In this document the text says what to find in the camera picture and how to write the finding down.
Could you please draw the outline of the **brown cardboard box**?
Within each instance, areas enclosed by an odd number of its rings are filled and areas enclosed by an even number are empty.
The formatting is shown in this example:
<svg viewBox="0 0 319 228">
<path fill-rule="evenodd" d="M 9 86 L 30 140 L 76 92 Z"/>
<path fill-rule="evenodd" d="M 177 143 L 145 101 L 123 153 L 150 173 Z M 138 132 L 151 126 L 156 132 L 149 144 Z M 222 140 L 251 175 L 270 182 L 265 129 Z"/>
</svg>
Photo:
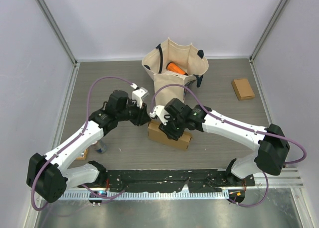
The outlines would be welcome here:
<svg viewBox="0 0 319 228">
<path fill-rule="evenodd" d="M 247 78 L 234 79 L 231 84 L 238 100 L 242 101 L 255 98 L 255 93 Z"/>
</svg>

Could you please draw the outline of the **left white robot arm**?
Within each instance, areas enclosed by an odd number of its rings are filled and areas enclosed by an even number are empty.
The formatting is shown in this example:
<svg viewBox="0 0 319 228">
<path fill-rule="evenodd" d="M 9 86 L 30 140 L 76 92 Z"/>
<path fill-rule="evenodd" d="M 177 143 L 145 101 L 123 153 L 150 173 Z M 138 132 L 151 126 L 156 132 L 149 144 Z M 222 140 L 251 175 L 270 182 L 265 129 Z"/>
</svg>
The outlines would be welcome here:
<svg viewBox="0 0 319 228">
<path fill-rule="evenodd" d="M 29 160 L 26 179 L 31 193 L 53 203 L 70 188 L 83 184 L 96 188 L 104 186 L 108 175 L 100 163 L 89 161 L 80 167 L 69 166 L 94 142 L 115 129 L 119 122 L 130 121 L 135 126 L 150 122 L 147 105 L 143 101 L 147 96 L 145 88 L 134 90 L 131 97 L 125 91 L 113 91 L 108 101 L 61 145 L 45 155 L 34 154 Z"/>
</svg>

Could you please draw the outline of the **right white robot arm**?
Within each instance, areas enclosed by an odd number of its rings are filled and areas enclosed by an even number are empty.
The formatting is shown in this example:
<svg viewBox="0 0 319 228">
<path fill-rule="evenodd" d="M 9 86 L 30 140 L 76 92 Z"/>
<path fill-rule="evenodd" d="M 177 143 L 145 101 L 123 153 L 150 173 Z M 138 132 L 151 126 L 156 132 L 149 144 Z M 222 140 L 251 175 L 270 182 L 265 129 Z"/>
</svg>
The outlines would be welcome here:
<svg viewBox="0 0 319 228">
<path fill-rule="evenodd" d="M 290 150 L 281 128 L 254 126 L 213 111 L 209 107 L 185 105 L 175 98 L 165 106 L 155 106 L 151 116 L 161 121 L 159 129 L 168 139 L 178 140 L 185 129 L 213 133 L 238 142 L 252 153 L 229 163 L 224 178 L 229 185 L 239 185 L 249 175 L 265 172 L 278 176 Z"/>
</svg>

